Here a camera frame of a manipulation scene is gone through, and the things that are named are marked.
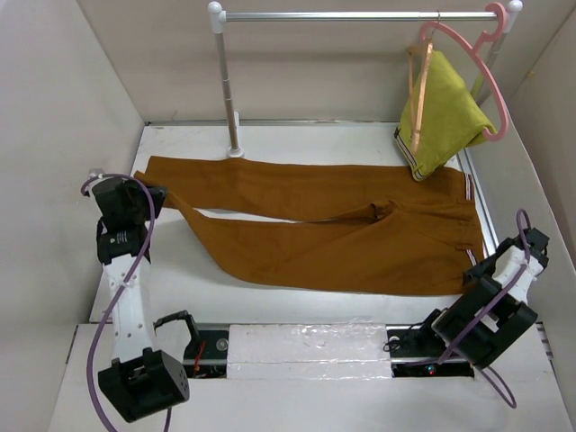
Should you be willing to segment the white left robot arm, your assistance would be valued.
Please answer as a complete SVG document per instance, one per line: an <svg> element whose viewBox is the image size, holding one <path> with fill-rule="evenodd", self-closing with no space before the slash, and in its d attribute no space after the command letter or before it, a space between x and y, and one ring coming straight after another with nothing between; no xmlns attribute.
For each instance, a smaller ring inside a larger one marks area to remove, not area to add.
<svg viewBox="0 0 576 432"><path fill-rule="evenodd" d="M97 257L111 295L103 321L110 321L114 331L110 365L99 372L92 364L86 368L89 392L101 392L128 423L169 412L188 401L190 390L182 361L159 347L158 328L173 321L185 323L169 337L180 356L197 356L204 343L186 310L151 317L149 247L167 189L145 186L129 175L103 174L82 192L101 212Z"/></svg>

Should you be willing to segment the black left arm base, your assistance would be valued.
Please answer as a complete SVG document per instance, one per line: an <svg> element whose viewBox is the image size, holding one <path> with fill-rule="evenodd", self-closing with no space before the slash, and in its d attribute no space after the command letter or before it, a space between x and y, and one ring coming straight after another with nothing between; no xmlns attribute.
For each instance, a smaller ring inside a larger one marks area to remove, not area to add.
<svg viewBox="0 0 576 432"><path fill-rule="evenodd" d="M230 327L201 324L197 349L184 349L183 365L189 379L218 379L227 376Z"/></svg>

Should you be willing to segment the brown trousers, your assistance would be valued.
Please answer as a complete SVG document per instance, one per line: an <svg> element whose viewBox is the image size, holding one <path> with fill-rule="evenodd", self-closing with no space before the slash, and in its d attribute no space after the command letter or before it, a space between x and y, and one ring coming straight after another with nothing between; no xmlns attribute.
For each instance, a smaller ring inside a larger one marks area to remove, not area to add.
<svg viewBox="0 0 576 432"><path fill-rule="evenodd" d="M164 186L216 265L252 284L451 295L483 257L473 182L450 167L417 182L405 166L152 157L136 177Z"/></svg>

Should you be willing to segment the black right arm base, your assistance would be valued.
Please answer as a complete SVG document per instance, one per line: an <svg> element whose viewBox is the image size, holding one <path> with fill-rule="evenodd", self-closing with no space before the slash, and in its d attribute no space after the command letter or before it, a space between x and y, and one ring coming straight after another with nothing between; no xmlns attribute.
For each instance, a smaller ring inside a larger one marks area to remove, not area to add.
<svg viewBox="0 0 576 432"><path fill-rule="evenodd" d="M437 359L445 351L445 343L421 323L387 325L382 350L391 360L393 378L473 378L472 366L458 355L451 355L442 364Z"/></svg>

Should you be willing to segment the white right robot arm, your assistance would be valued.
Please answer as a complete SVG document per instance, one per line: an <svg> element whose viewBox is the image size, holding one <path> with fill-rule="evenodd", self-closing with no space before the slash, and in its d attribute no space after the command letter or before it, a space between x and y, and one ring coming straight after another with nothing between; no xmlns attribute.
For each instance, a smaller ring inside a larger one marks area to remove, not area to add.
<svg viewBox="0 0 576 432"><path fill-rule="evenodd" d="M449 347L479 369L491 365L536 322L527 291L548 265L548 242L536 228L506 238L463 274L464 294L452 306L431 312L416 332L418 348L434 355Z"/></svg>

